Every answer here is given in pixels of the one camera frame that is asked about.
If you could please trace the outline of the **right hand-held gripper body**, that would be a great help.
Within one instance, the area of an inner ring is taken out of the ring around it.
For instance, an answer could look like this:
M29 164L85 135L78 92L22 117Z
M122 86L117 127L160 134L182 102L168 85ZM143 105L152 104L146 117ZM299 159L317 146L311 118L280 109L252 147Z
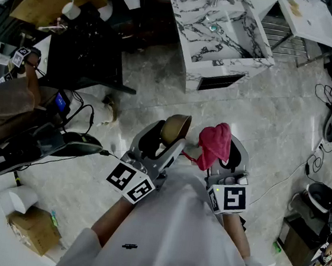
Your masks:
M247 210L250 186L246 171L210 168L207 182L214 214L238 214Z

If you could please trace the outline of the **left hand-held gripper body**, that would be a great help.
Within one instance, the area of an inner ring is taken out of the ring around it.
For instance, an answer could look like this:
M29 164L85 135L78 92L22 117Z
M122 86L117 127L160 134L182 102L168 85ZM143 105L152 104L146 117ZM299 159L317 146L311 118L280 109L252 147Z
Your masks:
M105 180L135 204L163 185L168 164L168 159L141 158L133 153L125 153L120 159L110 155Z

